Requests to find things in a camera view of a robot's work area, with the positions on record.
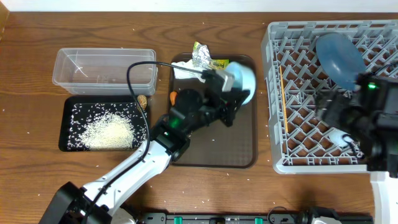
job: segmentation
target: white wall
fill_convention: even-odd
[[[0,0],[10,11],[398,12],[398,0]]]

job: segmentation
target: plastic bin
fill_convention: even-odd
[[[333,128],[315,118],[312,96],[319,91],[350,91],[335,85],[318,61],[315,42],[325,34],[345,35],[362,53],[367,70],[398,61],[398,21],[273,22],[261,43],[269,101],[272,163],[280,174],[366,172],[349,147],[329,139]],[[286,131],[279,67],[287,112]],[[398,68],[376,75],[398,78]]]
[[[151,49],[71,49],[58,51],[52,81],[74,95],[130,95],[126,72],[135,62],[156,61]],[[138,65],[130,71],[137,95],[153,95],[155,65]]]

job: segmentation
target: green connector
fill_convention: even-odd
[[[182,224],[182,217],[174,217],[174,224]]]
[[[262,224],[262,218],[255,218],[254,224]]]

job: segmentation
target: blue bowl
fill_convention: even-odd
[[[355,45],[345,36],[331,33],[319,37],[316,48],[326,74],[340,87],[354,90],[358,74],[366,71],[362,55]]]

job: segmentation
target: carrot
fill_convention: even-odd
[[[177,97],[177,92],[173,91],[170,93],[170,102],[172,103],[172,106],[175,105],[175,98]]]

